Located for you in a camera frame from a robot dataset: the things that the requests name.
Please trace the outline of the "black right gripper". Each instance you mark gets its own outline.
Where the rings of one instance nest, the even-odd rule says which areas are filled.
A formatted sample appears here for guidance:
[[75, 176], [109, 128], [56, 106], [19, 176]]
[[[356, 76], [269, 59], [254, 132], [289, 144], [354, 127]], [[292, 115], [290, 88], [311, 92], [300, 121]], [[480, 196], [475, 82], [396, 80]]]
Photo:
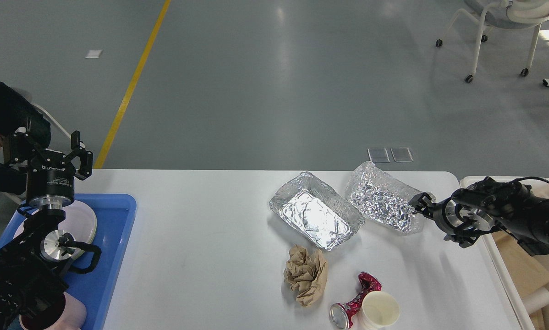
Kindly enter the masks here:
[[462, 205], [451, 198], [436, 203], [432, 194], [420, 192], [408, 204], [415, 215], [434, 219], [438, 228], [446, 233], [445, 242], [457, 243], [461, 248], [473, 246], [480, 236], [495, 229], [495, 220], [486, 211]]

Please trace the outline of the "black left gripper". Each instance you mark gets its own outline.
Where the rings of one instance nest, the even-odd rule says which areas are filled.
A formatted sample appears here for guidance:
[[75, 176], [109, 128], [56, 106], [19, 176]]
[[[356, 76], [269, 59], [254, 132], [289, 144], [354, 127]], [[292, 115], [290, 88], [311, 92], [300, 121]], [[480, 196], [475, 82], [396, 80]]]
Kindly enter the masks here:
[[[27, 172], [26, 204], [33, 208], [63, 209], [75, 201], [75, 177], [84, 181], [92, 175], [93, 152], [84, 146], [80, 132], [71, 134], [71, 152], [45, 148], [38, 142], [32, 121], [6, 137], [4, 163]], [[76, 169], [72, 161], [79, 159]]]

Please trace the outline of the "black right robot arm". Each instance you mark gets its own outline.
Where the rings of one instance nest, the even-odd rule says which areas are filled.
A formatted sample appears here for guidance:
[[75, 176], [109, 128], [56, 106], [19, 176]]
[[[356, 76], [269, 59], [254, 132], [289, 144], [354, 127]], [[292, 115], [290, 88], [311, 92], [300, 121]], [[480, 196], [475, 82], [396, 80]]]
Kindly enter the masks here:
[[549, 255], [549, 198], [536, 196], [523, 181], [522, 177], [508, 182], [485, 177], [439, 203], [422, 192], [409, 205], [414, 213], [433, 220], [446, 241], [461, 248], [473, 246], [481, 236], [503, 231], [530, 256]]

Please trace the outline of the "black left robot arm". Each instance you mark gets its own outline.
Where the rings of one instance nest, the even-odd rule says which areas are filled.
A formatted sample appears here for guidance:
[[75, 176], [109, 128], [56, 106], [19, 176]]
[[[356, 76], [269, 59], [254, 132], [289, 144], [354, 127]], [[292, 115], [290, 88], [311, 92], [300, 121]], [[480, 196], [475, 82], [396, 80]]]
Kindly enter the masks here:
[[92, 272], [99, 263], [100, 247], [59, 229], [64, 207], [75, 201], [75, 179], [90, 177], [93, 166], [80, 133], [69, 138], [65, 154], [40, 146], [30, 123], [8, 137], [4, 160], [27, 163], [27, 191], [17, 209], [25, 217], [23, 231], [0, 248], [0, 330], [19, 316], [44, 322], [69, 287], [63, 276]]

